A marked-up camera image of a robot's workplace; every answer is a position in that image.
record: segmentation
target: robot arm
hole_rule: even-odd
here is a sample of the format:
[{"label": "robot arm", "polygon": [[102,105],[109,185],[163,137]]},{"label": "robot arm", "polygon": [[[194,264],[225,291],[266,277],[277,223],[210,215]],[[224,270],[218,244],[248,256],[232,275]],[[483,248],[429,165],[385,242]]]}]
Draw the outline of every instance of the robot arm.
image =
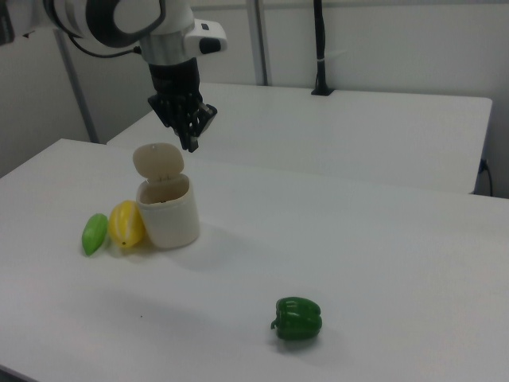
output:
[{"label": "robot arm", "polygon": [[[122,30],[119,25],[136,24],[149,6],[157,6],[157,18],[140,30]],[[139,43],[157,92],[150,106],[184,150],[198,147],[217,110],[203,102],[196,57],[226,49],[220,24],[195,19],[185,0],[0,0],[0,45],[43,26],[112,48]]]}]

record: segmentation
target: open lid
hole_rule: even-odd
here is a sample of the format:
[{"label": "open lid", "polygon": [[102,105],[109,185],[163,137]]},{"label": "open lid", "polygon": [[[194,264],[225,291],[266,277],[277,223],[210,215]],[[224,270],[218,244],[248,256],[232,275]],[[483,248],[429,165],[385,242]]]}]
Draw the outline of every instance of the open lid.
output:
[{"label": "open lid", "polygon": [[181,152],[169,143],[150,143],[136,149],[134,167],[149,181],[162,181],[176,177],[184,169]]}]

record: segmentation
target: black stand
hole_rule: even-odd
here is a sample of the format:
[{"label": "black stand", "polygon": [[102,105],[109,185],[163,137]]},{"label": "black stand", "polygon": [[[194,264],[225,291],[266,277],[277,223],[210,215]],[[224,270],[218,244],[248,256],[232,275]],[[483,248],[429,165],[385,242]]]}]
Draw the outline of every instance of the black stand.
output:
[{"label": "black stand", "polygon": [[317,37],[317,80],[315,90],[311,92],[314,96],[328,96],[334,89],[327,86],[325,80],[325,23],[322,14],[321,0],[313,0],[315,11],[315,35]]}]

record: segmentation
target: green bell pepper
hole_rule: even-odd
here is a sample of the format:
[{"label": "green bell pepper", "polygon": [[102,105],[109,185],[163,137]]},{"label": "green bell pepper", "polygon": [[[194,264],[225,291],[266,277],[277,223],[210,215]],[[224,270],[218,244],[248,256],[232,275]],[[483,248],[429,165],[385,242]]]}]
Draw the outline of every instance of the green bell pepper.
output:
[{"label": "green bell pepper", "polygon": [[320,307],[307,298],[281,298],[276,302],[276,319],[270,328],[278,328],[278,337],[282,340],[312,338],[321,329],[320,313]]}]

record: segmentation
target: white wall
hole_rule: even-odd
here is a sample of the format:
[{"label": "white wall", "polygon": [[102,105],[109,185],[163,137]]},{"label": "white wall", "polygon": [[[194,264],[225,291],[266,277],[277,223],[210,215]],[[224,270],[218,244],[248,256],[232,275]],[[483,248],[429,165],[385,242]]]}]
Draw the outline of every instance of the white wall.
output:
[{"label": "white wall", "polygon": [[[324,19],[327,50],[347,51],[327,61],[335,88],[493,99],[486,157],[509,197],[509,5],[341,6]],[[312,88],[313,9],[267,7],[265,22],[272,84]]]},{"label": "white wall", "polygon": [[88,140],[53,31],[0,47],[0,177],[60,138]]},{"label": "white wall", "polygon": [[[255,65],[245,6],[221,10],[198,9],[194,15],[195,18],[219,22],[228,37],[226,52],[198,59],[201,81],[255,84]],[[94,52],[110,52],[99,45],[83,45]],[[68,50],[100,142],[105,143],[115,137],[151,110],[147,99],[155,91],[147,63],[140,56],[104,60],[87,56],[71,43],[68,43]]]}]

